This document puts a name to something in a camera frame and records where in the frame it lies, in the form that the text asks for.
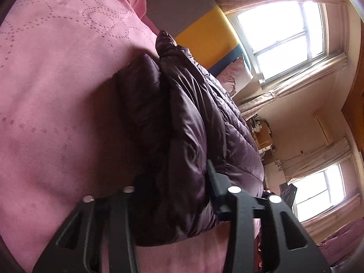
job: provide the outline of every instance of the window frame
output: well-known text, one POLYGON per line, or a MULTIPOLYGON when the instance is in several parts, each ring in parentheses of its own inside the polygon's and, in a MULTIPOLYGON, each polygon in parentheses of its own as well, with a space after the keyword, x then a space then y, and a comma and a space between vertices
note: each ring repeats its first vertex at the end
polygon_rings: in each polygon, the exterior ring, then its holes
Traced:
MULTIPOLYGON (((343 191, 344 191, 344 196, 346 196, 346 192, 345 192, 345 184, 344 184, 344 178, 343 178, 343 172, 341 171, 340 164, 333 164, 333 165, 330 165, 330 166, 334 166, 334 165, 336 165, 336 166, 338 167, 338 169, 339 169, 339 172, 340 172, 340 175, 341 175, 341 184, 342 184, 342 186, 343 186, 343 191)), ((296 202, 296 199, 294 200, 294 202, 293 202, 293 206, 292 206, 292 212, 293 212, 293 214, 296 216, 296 218, 297 218, 297 219, 298 219, 297 205, 299 205, 299 204, 301 204, 301 203, 303 203, 303 202, 306 202, 307 200, 310 200, 310 199, 312 199, 312 198, 314 198, 314 197, 316 197, 316 196, 318 196, 318 195, 322 194, 322 193, 323 193, 323 192, 325 192, 325 191, 328 191, 328 192, 329 192, 329 199, 330 199, 330 204, 331 204, 331 206, 330 206, 328 209, 325 209, 324 211, 322 211, 322 212, 320 212, 320 213, 316 214, 316 215, 315 215, 315 216, 313 216, 312 218, 315 218, 315 217, 317 217, 318 215, 324 214, 324 213, 326 213, 327 211, 329 211, 330 209, 332 209, 334 206, 339 205, 339 204, 341 204, 341 203, 342 203, 342 201, 340 201, 340 202, 339 202, 339 203, 337 203, 337 204, 332 204, 332 195, 331 195, 331 191, 330 191, 330 184, 329 184, 329 180, 328 180, 328 174, 326 173, 326 171, 327 171, 327 169, 328 169, 329 167, 327 167, 327 168, 325 168, 325 169, 323 169, 323 170, 320 170, 320 171, 315 172, 315 173, 313 173, 313 174, 312 174, 312 175, 314 175, 314 174, 318 174, 318 173, 323 172, 323 174, 324 174, 324 178, 325 178, 325 183, 326 183, 326 189, 325 189, 325 190, 321 191, 320 193, 316 194, 315 196, 312 196, 312 197, 310 197, 310 198, 308 198, 308 199, 306 199, 306 200, 303 200, 303 201, 302 201, 302 202, 300 202, 300 203, 297 203, 297 202, 296 202)))
POLYGON ((270 46, 268 46, 266 48, 263 48, 261 50, 258 50, 256 52, 254 52, 254 50, 250 46, 250 44, 249 44, 249 42, 248 42, 248 40, 247 40, 247 38, 246 38, 246 36, 244 34, 243 28, 242 28, 242 26, 241 26, 241 24, 239 23, 239 20, 238 20, 238 15, 240 15, 241 13, 243 13, 243 12, 245 12, 247 10, 250 10, 251 8, 250 9, 244 9, 242 11, 238 11, 238 12, 230 13, 230 14, 226 15, 228 20, 230 21, 231 25, 235 29, 235 31, 236 31, 239 39, 240 39, 240 42, 243 45, 243 48, 245 49, 245 51, 246 51, 246 53, 248 55, 249 61, 250 61, 251 66, 252 66, 252 71, 251 71, 252 75, 256 76, 258 78, 259 84, 261 86, 272 83, 273 81, 276 81, 278 78, 287 76, 288 74, 291 74, 289 77, 292 77, 292 76, 296 75, 297 73, 301 72, 302 70, 304 70, 306 67, 308 68, 308 67, 311 67, 312 65, 315 65, 316 63, 321 62, 327 56, 328 48, 327 48, 327 41, 326 41, 327 37, 326 37, 326 23, 325 23, 325 18, 324 18, 324 6, 321 3, 318 3, 319 10, 320 10, 320 17, 321 17, 321 25, 322 25, 322 29, 323 29, 323 45, 324 45, 324 48, 323 48, 322 53, 317 55, 315 58, 312 58, 312 55, 311 55, 311 41, 310 41, 308 26, 307 26, 307 23, 306 23, 305 12, 303 10, 303 3, 298 2, 298 5, 300 7, 301 16, 303 18, 303 31, 298 33, 298 34, 295 34, 295 35, 293 35, 293 36, 291 36, 291 37, 289 37, 287 39, 277 41, 274 44, 272 44, 272 45, 270 45, 270 46), (306 61, 304 61, 303 63, 300 63, 300 64, 298 64, 296 66, 293 66, 290 69, 285 70, 284 72, 281 72, 280 74, 277 74, 277 75, 265 80, 264 76, 263 76, 263 73, 261 72, 261 69, 259 67, 257 56, 259 54, 262 54, 263 52, 271 50, 272 48, 274 48, 274 47, 276 47, 278 45, 281 45, 282 43, 288 42, 290 40, 293 40, 293 39, 301 37, 301 36, 305 36, 306 39, 307 39, 307 50, 308 50, 307 58, 308 59, 306 61))

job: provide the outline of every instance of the pink pillow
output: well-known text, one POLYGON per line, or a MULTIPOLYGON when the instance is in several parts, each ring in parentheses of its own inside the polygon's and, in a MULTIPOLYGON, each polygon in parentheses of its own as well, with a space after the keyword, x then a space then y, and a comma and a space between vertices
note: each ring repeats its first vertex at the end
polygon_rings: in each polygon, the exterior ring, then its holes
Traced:
POLYGON ((243 89, 252 80, 252 78, 252 73, 249 71, 242 55, 230 63, 216 77, 230 96, 241 91, 241 89, 243 89))

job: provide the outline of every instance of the window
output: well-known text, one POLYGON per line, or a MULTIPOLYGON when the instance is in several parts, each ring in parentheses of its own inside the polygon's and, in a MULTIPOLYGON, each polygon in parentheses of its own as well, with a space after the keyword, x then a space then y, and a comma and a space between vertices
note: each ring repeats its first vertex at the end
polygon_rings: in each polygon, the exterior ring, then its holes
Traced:
POLYGON ((311 63, 325 53, 321 6, 276 2, 229 16, 260 83, 311 63))
POLYGON ((297 187, 293 213, 300 222, 308 220, 345 197, 343 177, 339 165, 309 175, 294 183, 297 187))

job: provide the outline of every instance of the pink bed sheet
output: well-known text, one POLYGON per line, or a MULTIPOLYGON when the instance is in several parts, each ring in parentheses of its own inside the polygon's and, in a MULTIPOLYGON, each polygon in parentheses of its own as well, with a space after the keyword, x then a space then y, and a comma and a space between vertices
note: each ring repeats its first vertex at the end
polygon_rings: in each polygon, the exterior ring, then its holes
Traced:
MULTIPOLYGON (((145 13, 145 0, 17 0, 0 27, 0 234, 26 272, 83 196, 142 171, 112 75, 157 56, 145 13)), ((228 235, 139 248, 141 271, 221 272, 228 235)))

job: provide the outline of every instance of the black device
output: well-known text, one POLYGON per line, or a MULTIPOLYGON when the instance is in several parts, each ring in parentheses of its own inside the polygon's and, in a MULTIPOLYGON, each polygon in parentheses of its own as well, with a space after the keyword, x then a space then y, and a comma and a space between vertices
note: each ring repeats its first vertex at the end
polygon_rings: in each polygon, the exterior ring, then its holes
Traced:
POLYGON ((296 194, 297 187, 294 184, 289 184, 285 189, 281 190, 280 197, 292 209, 296 194))
MULTIPOLYGON (((261 219, 263 272, 329 273, 325 258, 284 202, 255 198, 207 162, 214 213, 231 221, 223 273, 254 273, 253 218, 261 219)), ((110 273, 139 273, 128 223, 128 197, 81 201, 54 234, 33 273, 98 273, 103 225, 110 223, 110 273)))

